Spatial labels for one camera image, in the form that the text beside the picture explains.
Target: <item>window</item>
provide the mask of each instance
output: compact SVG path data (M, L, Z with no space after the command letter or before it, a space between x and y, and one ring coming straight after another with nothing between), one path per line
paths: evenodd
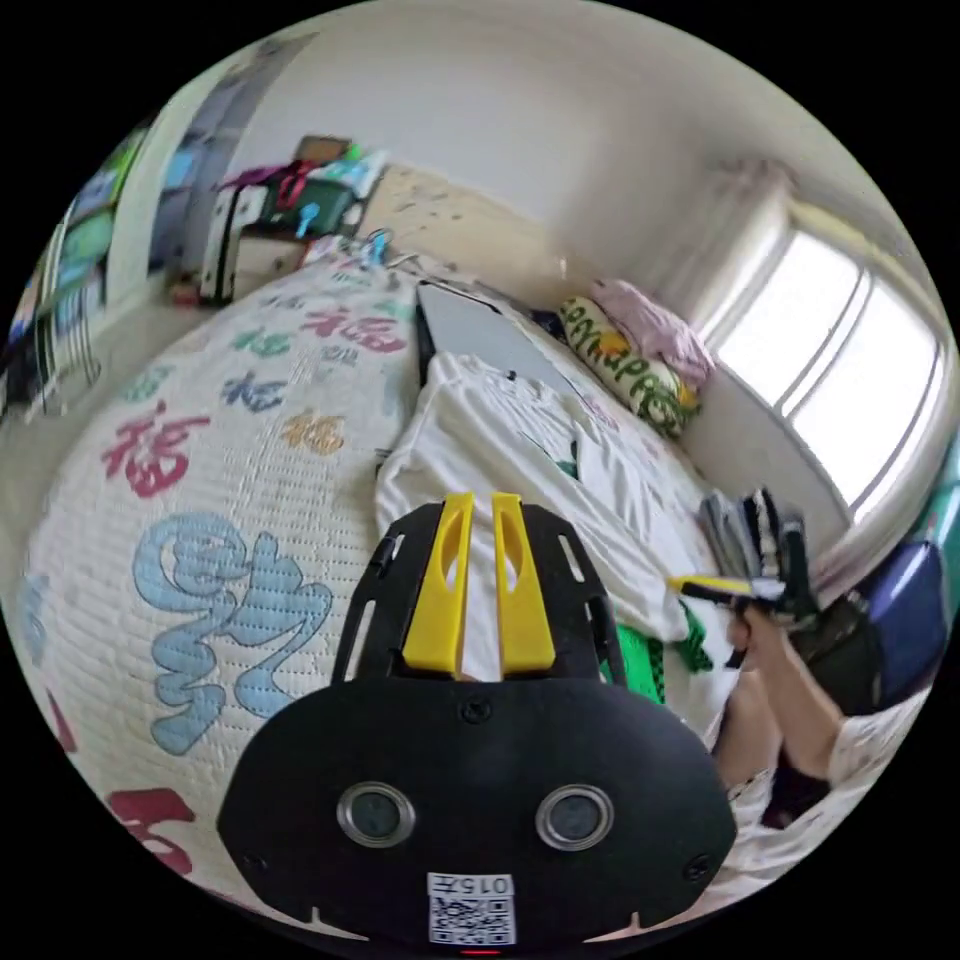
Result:
M790 424L854 516L907 466L942 378L933 330L869 268L794 232L717 359Z

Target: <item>window frame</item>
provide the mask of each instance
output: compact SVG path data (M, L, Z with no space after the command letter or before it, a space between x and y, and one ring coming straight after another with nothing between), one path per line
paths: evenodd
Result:
M743 377L741 377L735 370L731 369L722 360L720 360L718 354L723 343L737 328L737 325L746 315L747 311L753 306L760 293L773 277L774 273L777 271L786 257L794 237L798 234L805 234L806 236L812 237L815 240L819 240L832 250L836 251L842 256L847 257L858 269L859 273L857 275L857 280L851 289L847 303L840 311L836 321L831 324L829 331L824 336L823 341L814 355L804 365L803 369L797 374L787 388L781 393L776 403L770 404L764 400L763 397L761 397L757 391L754 390L750 384L743 379ZM898 297L900 300L902 300L907 308L913 312L917 320L926 326L934 341L933 359L930 364L930 369L927 372L927 379L924 385L923 393L921 394L920 400L917 403L916 409L913 411L913 415L911 416L906 429L870 483L867 484L867 486L852 502L848 503L844 496L840 493L840 490L837 488L837 485L834 483L825 465L820 462L813 449L794 428L793 421L797 414L816 394L820 385L846 352L854 333L864 318L867 306L870 303L870 298L878 281L887 286L895 297ZM863 297L863 301L857 310L856 316L849 324L848 329L843 331L842 339L839 341L839 343L835 344L836 338L838 335L841 335L840 331L843 328L845 321L849 319L849 313L857 300L858 291L861 290L861 286L864 283L868 284L866 296ZM946 357L946 345L944 343L943 331L935 322L935 319L930 316L927 305L922 303L917 297L913 296L912 292L903 282L901 282L900 278L895 276L892 271L887 270L881 261L875 260L872 257L864 256L859 251L850 249L842 241L838 240L837 237L830 236L827 231L817 230L807 224L800 224L794 217L790 217L780 231L780 236L771 249L769 255L763 260L754 277L751 278L751 280L744 286L743 290L741 290L740 293L734 298L729 309L726 311L726 314L713 323L708 322L707 328L708 332L705 337L706 346L710 353L716 358L717 365L723 369L728 377L732 378L743 390L747 391L754 402L760 404L770 414L770 416L778 422L782 429L785 430L790 437L791 442L801 452L804 460L807 461L820 479L828 486L832 495L832 499L835 501L837 507L841 510L848 523L852 526L857 518L858 511L862 508L863 504L870 499L873 492L883 483L890 470L893 469L897 463L897 460L902 454L904 448L907 446L910 438L913 436L918 421L923 418L931 401L935 401L936 398L931 396L932 387L938 379L938 374L945 373L944 362ZM829 362L826 363L817 377L809 384L809 386L806 387L803 394L799 398L796 398L796 402L791 404L789 413L784 413L784 408L787 405L787 402L794 399L796 392L804 385L804 381L808 378L810 372L815 369L820 359L828 350L833 350L833 356L830 358Z

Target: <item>label sticker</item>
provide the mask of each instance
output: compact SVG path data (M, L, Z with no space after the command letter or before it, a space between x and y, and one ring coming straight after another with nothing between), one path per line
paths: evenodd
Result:
M430 942L512 946L517 942L513 877L508 873L428 873Z

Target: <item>quilted bed cover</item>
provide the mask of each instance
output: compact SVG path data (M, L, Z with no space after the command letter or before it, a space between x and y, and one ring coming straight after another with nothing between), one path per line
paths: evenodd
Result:
M253 732L329 679L416 401L414 298L335 255L217 314L94 419L28 547L12 632L77 768L169 867L286 922L214 821Z

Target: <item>floor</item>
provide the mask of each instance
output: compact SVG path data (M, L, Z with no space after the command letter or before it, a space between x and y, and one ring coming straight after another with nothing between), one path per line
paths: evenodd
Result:
M8 412L0 426L0 608L11 631L27 542L74 439L117 390L208 316L209 310L166 303L138 307L94 342L100 379L72 409L62 416L40 414L29 422L20 410Z

